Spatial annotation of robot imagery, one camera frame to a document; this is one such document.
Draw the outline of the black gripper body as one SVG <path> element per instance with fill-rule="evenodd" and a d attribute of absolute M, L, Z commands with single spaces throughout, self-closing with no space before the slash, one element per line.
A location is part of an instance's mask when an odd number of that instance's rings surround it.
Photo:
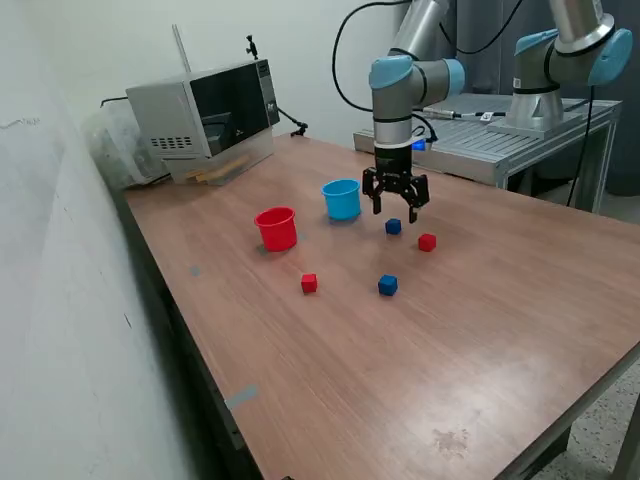
<path fill-rule="evenodd" d="M 406 145 L 399 148 L 376 147 L 375 178 L 378 182 L 388 178 L 394 181 L 408 183 L 412 174 L 412 147 Z"/>

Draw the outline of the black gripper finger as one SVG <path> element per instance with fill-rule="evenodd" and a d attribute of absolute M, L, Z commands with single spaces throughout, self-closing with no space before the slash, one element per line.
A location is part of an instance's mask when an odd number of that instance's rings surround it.
<path fill-rule="evenodd" d="M 400 195 L 409 206 L 409 223 L 413 224 L 418 219 L 418 210 L 429 202 L 427 175 L 402 175 L 400 177 Z"/>
<path fill-rule="evenodd" d="M 381 194 L 385 190 L 385 186 L 384 174 L 380 173 L 376 168 L 369 167 L 363 171 L 362 193 L 371 199 L 374 214 L 381 213 Z"/>

